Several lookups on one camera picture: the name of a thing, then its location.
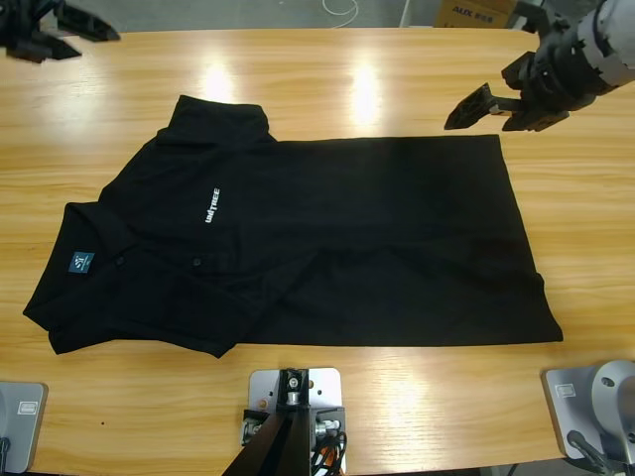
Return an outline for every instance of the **shirt label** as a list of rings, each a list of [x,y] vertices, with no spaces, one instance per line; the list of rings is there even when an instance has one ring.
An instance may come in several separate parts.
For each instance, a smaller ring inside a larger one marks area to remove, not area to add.
[[[92,257],[94,253],[84,253],[83,251],[75,251],[70,260],[70,266],[68,266],[69,273],[88,273],[90,263],[92,263]]]
[[[218,209],[218,199],[220,198],[220,188],[215,188],[214,193],[211,196],[211,203],[209,204],[209,208],[207,209],[207,214],[205,216],[205,223],[211,223],[211,220],[214,219],[214,213]]]

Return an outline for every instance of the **white embroidered logo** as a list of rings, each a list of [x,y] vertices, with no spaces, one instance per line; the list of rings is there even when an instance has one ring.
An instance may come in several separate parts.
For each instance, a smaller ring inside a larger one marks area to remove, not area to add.
[[[214,213],[218,209],[218,198],[220,197],[220,188],[214,189],[214,195],[211,197],[211,204],[207,209],[207,216],[205,217],[205,223],[211,223],[214,218]]]

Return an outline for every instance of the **black cable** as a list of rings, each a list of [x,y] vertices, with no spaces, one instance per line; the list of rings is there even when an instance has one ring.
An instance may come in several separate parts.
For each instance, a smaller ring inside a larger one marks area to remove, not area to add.
[[[311,474],[316,476],[323,469],[326,471],[324,476],[339,476],[347,442],[346,433],[340,431],[335,436],[326,436],[316,444],[311,458]]]
[[[512,467],[507,471],[507,476],[512,476],[516,472],[516,468],[518,467],[518,463],[512,464]]]

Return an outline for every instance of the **black polo shirt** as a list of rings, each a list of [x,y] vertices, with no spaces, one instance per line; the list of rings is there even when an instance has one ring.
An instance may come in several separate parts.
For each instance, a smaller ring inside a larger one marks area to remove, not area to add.
[[[260,107],[189,97],[66,206],[25,314],[57,352],[562,340],[496,136],[279,143]]]

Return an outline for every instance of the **cable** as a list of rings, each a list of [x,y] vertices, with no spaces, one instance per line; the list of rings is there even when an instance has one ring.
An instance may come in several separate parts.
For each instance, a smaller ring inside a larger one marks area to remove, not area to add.
[[[320,441],[311,458],[311,474],[316,476],[323,469],[326,471],[322,473],[323,476],[339,476],[347,442],[346,433],[343,431],[335,436],[326,436]]]
[[[509,468],[509,471],[507,471],[507,476],[513,476],[513,474],[516,472],[517,467],[518,463],[512,464],[512,467]]]
[[[359,15],[359,4],[357,3],[357,0],[350,0],[352,2],[352,7],[350,7],[348,10],[346,10],[345,12],[333,12],[330,8],[328,8],[326,6],[326,0],[321,0],[321,6],[324,10],[326,10],[328,13],[330,13],[331,15],[335,15],[337,17],[341,17],[344,15],[348,15],[352,12],[355,12],[353,14],[352,17],[350,17],[348,20],[346,20],[344,23],[342,23],[341,25],[335,25],[334,27],[331,28],[342,28],[345,27],[346,25],[351,24],[356,18],[357,15]]]

